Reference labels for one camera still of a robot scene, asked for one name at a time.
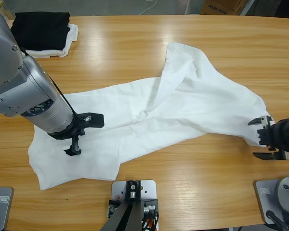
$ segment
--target folded white cloth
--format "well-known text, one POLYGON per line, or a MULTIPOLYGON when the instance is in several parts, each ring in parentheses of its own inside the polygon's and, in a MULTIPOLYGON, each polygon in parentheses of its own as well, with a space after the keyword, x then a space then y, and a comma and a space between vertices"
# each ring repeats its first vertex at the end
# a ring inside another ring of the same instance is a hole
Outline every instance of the folded white cloth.
POLYGON ((86 128, 82 153, 63 151, 58 141, 35 127, 29 162, 41 190, 80 179, 115 180, 120 163, 205 133, 243 137, 258 145, 258 126, 269 115, 263 100, 218 73, 199 49, 171 43, 161 77, 68 94, 76 112, 104 114, 104 128, 86 128))
POLYGON ((70 28, 66 37, 66 46, 62 51, 59 50, 44 50, 44 51, 32 51, 26 50, 26 52, 34 58, 50 58, 50 56, 59 56, 60 58, 67 56, 72 42, 77 41, 78 26, 75 24, 68 24, 70 28))

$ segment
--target wood grain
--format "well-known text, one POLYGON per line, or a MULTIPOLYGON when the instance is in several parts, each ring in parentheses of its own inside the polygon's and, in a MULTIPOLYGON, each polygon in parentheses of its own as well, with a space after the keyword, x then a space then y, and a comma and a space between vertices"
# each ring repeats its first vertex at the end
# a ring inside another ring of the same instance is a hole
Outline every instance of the wood grain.
MULTIPOLYGON (((38 59, 64 93, 160 76, 170 42, 202 49, 215 68, 289 117, 289 19, 242 16, 71 17, 79 38, 67 57, 38 59)), ((81 179, 46 191, 29 166, 33 126, 0 114, 0 186, 15 189, 8 230, 96 231, 109 181, 81 179)), ((157 183, 160 230, 263 223, 253 182, 289 176, 289 160, 265 162, 241 138, 207 134, 129 161, 117 180, 157 183)))

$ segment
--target floor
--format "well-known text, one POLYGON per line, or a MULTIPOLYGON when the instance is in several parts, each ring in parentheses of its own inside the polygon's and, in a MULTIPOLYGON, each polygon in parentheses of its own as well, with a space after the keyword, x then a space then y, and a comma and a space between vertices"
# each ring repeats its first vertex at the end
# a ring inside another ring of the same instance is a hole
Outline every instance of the floor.
MULTIPOLYGON (((69 12, 71 16, 139 15, 155 3, 146 0, 5 0, 7 7, 16 12, 69 12)), ((158 0, 145 14, 185 14, 189 0, 158 0)), ((204 0, 190 0, 188 12, 199 14, 204 0)), ((281 0, 256 0, 247 15, 273 17, 281 0)), ((264 225, 246 226, 241 231, 271 231, 264 225)))

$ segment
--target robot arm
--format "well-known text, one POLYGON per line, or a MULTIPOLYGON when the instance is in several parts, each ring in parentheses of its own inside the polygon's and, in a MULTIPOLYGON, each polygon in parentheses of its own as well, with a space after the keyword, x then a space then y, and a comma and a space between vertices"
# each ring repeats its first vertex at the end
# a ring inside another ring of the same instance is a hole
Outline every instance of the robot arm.
POLYGON ((259 144, 266 145, 271 153, 254 153, 262 160, 286 160, 289 152, 289 119, 283 119, 276 124, 270 116, 261 116, 249 122, 248 125, 261 124, 258 130, 259 144))
POLYGON ((102 114, 77 114, 57 86, 31 56, 21 51, 0 15, 0 113, 23 116, 58 140, 72 138, 68 155, 80 154, 78 135, 85 128, 102 128, 102 114))

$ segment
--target black folded clothing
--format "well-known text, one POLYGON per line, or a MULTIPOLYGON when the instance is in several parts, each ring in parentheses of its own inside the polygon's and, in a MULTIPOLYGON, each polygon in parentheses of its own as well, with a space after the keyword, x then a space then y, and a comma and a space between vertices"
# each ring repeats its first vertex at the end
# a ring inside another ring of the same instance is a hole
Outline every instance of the black folded clothing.
POLYGON ((63 50, 70 30, 69 13, 16 13, 11 32, 26 50, 63 50))

